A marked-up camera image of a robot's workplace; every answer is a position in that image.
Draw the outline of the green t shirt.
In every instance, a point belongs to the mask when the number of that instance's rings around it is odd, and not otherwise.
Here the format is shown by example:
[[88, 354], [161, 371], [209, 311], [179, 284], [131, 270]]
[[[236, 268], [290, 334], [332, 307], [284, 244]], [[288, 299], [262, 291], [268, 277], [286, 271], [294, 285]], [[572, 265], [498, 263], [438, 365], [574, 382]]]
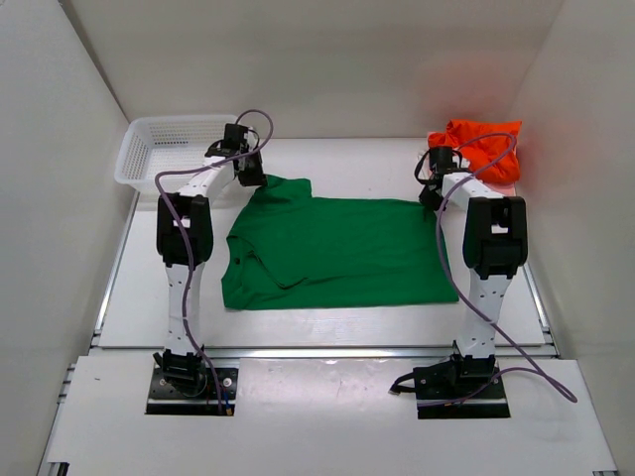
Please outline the green t shirt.
[[436, 219], [417, 202], [315, 196], [270, 176], [234, 221], [221, 280], [232, 310], [455, 303]]

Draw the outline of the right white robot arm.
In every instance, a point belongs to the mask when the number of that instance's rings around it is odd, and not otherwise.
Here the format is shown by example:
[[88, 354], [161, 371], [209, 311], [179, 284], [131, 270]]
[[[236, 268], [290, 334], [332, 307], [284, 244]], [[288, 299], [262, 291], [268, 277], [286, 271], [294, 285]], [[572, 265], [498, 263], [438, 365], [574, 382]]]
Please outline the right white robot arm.
[[461, 165], [462, 154], [450, 146], [423, 155], [430, 175], [420, 203], [442, 221], [451, 202], [465, 211], [462, 257], [469, 270], [469, 295], [462, 329], [449, 359], [398, 378], [390, 393], [414, 393], [424, 406], [478, 405], [505, 401], [497, 375], [494, 325], [505, 293], [528, 256], [525, 201], [492, 190]]

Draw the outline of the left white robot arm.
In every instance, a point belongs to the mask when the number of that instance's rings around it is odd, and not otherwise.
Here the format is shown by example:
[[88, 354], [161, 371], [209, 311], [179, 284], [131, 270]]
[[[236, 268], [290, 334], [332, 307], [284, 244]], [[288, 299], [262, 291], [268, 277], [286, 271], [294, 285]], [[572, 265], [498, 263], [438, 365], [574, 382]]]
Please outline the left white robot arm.
[[195, 169], [158, 173], [156, 246], [169, 286], [169, 324], [164, 350], [155, 356], [165, 381], [186, 398], [220, 390], [204, 347], [196, 342], [202, 273], [213, 250], [212, 202], [233, 181], [267, 182], [258, 133], [235, 121], [204, 153]]

